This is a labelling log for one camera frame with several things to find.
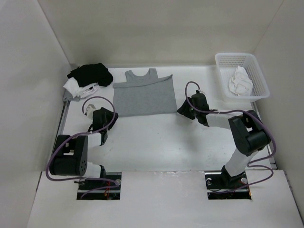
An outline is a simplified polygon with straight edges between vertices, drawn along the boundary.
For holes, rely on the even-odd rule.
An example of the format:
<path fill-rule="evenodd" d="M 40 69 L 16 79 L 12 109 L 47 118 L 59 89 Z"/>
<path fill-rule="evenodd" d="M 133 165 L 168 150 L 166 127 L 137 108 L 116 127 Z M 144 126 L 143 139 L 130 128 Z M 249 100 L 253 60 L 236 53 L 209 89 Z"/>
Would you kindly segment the grey tank top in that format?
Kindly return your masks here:
<path fill-rule="evenodd" d="M 120 117 L 172 114 L 177 111 L 173 75 L 158 77 L 150 68 L 143 76 L 125 72 L 126 82 L 114 83 L 113 104 Z"/>

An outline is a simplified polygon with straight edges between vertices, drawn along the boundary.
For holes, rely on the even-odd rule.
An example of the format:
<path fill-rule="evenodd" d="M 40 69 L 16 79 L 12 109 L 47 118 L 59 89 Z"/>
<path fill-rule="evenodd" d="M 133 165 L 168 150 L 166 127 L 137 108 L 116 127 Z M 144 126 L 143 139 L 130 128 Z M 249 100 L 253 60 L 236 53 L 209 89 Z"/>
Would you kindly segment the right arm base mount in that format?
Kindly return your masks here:
<path fill-rule="evenodd" d="M 245 172 L 230 183 L 224 183 L 220 172 L 206 172 L 205 182 L 209 200 L 250 200 L 249 187 L 238 189 L 248 184 Z"/>

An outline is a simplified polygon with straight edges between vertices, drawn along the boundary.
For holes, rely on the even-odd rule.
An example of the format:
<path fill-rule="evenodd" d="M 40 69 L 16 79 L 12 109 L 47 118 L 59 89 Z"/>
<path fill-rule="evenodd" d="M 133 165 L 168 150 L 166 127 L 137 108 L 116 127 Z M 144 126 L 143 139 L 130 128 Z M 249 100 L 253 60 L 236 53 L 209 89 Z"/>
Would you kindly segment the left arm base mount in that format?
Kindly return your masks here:
<path fill-rule="evenodd" d="M 122 173 L 106 173 L 104 178 L 119 182 L 121 184 Z M 81 180 L 78 184 L 77 200 L 120 200 L 121 185 L 114 187 L 112 181 Z"/>

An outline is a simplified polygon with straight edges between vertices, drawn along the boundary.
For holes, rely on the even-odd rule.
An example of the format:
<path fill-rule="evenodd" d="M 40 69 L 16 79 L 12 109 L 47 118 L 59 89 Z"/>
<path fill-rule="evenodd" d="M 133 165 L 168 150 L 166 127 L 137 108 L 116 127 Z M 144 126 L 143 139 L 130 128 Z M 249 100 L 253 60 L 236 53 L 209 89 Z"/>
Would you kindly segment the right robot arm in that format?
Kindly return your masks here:
<path fill-rule="evenodd" d="M 228 111 L 211 110 L 205 95 L 200 92 L 187 97 L 177 113 L 191 120 L 197 119 L 206 127 L 231 131 L 236 149 L 219 175 L 219 182 L 225 189 L 235 187 L 252 158 L 271 142 L 255 111 L 249 110 L 235 115 Z"/>

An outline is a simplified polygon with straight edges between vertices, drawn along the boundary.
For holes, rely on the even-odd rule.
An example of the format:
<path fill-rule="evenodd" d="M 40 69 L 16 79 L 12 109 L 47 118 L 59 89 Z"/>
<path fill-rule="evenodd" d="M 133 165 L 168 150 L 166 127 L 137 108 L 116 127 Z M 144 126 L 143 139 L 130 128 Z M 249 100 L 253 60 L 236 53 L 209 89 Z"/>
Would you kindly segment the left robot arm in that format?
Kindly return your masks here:
<path fill-rule="evenodd" d="M 90 179 L 95 189 L 106 185 L 103 166 L 88 162 L 89 147 L 102 146 L 108 138 L 108 131 L 119 115 L 104 107 L 96 109 L 90 104 L 83 108 L 83 114 L 92 120 L 88 131 L 74 135 L 57 136 L 55 147 L 46 167 L 46 177 L 51 181 Z"/>

